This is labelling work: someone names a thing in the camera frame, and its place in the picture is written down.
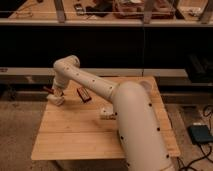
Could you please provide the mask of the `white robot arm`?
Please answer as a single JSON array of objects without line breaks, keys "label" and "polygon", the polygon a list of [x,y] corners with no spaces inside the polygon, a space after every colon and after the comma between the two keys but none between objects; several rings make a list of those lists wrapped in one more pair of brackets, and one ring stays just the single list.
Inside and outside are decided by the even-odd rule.
[{"label": "white robot arm", "polygon": [[53,87],[73,80],[113,105],[128,171],[175,171],[146,88],[133,81],[116,83],[80,69],[74,56],[53,64]]}]

